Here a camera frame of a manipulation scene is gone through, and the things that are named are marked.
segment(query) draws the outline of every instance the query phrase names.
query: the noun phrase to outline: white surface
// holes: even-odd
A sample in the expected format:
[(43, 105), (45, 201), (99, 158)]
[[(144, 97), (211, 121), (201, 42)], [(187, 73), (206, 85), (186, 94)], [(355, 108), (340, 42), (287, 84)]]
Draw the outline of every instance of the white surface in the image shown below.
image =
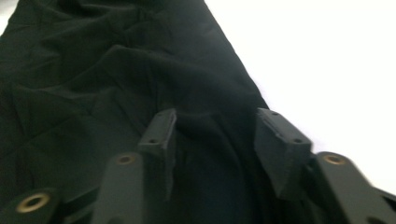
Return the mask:
[[(396, 2), (206, 3), (268, 105), (396, 194)], [(0, 3), (0, 34), (15, 4)]]

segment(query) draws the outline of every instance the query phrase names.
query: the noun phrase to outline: tent fabric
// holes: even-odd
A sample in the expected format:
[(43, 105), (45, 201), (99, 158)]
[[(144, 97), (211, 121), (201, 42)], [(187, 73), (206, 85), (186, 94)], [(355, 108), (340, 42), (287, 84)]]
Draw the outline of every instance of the tent fabric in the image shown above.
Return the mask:
[(175, 185), (156, 223), (276, 223), (257, 107), (203, 0), (20, 0), (0, 39), (0, 208), (29, 189), (68, 199), (100, 184), (175, 108)]

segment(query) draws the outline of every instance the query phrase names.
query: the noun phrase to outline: black plastic part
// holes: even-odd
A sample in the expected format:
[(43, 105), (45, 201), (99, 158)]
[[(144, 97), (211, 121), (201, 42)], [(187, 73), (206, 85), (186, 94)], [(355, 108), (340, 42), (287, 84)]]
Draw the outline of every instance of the black plastic part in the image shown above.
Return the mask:
[(302, 170), (310, 158), (311, 141), (280, 114), (259, 108), (255, 150), (276, 196), (301, 200)]
[(0, 213), (1, 224), (54, 224), (61, 200), (56, 189), (34, 189), (10, 202)]
[(139, 153), (110, 160), (91, 224), (144, 223), (144, 162)]
[(396, 215), (346, 157), (320, 152), (312, 177), (327, 212), (337, 224), (394, 224)]
[(173, 187), (173, 169), (176, 164), (175, 124), (176, 110), (158, 113), (146, 129), (138, 149), (150, 160), (150, 176), (156, 179), (156, 189), (163, 201), (170, 199)]

